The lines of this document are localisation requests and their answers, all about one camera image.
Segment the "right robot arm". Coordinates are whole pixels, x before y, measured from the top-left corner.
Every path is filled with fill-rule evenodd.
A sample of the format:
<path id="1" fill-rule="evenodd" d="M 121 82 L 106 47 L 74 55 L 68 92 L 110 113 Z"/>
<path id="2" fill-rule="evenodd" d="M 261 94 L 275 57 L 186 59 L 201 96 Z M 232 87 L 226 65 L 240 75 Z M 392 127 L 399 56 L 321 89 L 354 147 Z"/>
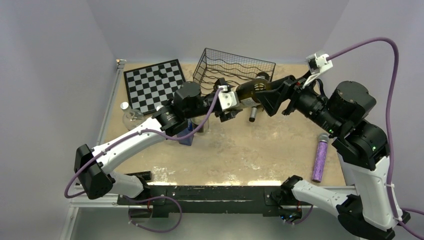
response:
<path id="1" fill-rule="evenodd" d="M 292 204 L 305 202 L 335 216 L 345 230 L 368 240 L 391 240 L 394 228 L 410 219 L 410 214 L 388 193 L 390 146 L 386 133 L 368 122 L 366 116 L 376 99 L 362 84 L 340 82 L 329 98 L 305 85 L 304 78 L 287 76 L 272 83 L 256 98 L 269 116 L 284 101 L 283 115 L 302 113 L 333 139 L 333 147 L 351 171 L 356 194 L 343 195 L 316 186 L 293 175 L 281 185 L 278 196 Z"/>

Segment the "black wire wine rack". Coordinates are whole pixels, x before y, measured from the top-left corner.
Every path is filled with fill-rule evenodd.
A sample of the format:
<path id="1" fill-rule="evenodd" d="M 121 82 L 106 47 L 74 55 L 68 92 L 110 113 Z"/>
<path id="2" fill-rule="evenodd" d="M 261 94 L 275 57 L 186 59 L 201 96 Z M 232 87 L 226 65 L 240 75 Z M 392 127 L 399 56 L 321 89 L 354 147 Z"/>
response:
<path id="1" fill-rule="evenodd" d="M 276 63 L 271 61 L 205 48 L 192 74 L 192 81 L 198 83 L 206 94 L 220 78 L 232 86 L 238 86 L 255 79 L 259 73 L 266 73 L 271 82 L 275 68 Z"/>

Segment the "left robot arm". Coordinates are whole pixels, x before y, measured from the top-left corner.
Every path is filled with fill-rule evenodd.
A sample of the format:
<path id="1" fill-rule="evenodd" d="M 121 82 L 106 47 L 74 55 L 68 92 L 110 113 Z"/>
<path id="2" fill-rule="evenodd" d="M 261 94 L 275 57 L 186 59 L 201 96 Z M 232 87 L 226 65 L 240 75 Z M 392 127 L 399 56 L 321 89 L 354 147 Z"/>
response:
<path id="1" fill-rule="evenodd" d="M 240 101 L 233 86 L 220 78 L 213 92 L 202 96 L 201 87 L 193 81 L 184 82 L 156 111 L 140 125 L 107 143 L 90 148 L 83 144 L 76 149 L 74 176 L 83 194 L 90 200 L 108 193 L 130 197 L 138 205 L 149 199 L 147 185 L 141 178 L 115 172 L 120 164 L 142 150 L 165 140 L 180 141 L 194 135 L 212 113 L 225 116 L 236 109 Z M 178 137 L 188 126 L 188 120 L 204 119 L 192 132 Z"/>

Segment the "dark green wine bottle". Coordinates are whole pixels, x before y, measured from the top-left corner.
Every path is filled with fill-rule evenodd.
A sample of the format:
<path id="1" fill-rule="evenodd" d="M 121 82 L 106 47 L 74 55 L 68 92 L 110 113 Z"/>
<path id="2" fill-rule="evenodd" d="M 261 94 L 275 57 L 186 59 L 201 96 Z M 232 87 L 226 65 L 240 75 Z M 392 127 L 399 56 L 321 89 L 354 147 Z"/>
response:
<path id="1" fill-rule="evenodd" d="M 235 92 L 239 100 L 239 109 L 250 108 L 260 105 L 256 96 L 258 92 L 271 90 L 270 81 L 264 78 L 256 78 L 239 85 Z"/>

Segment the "clear glass bottle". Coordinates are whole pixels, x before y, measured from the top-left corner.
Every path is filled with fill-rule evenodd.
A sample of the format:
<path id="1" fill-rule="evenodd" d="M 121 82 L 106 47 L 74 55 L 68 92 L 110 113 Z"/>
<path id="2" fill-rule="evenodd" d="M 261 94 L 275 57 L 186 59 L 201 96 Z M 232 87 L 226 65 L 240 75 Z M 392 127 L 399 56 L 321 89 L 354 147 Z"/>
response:
<path id="1" fill-rule="evenodd" d="M 204 119 L 205 119 L 205 115 L 195 117 L 193 119 L 194 127 L 197 128 L 198 126 L 200 126 L 201 123 L 204 121 Z M 205 121 L 205 123 L 199 128 L 199 130 L 197 131 L 197 133 L 199 133 L 199 134 L 205 134 L 208 131 L 209 131 L 209 120 L 207 119 Z"/>

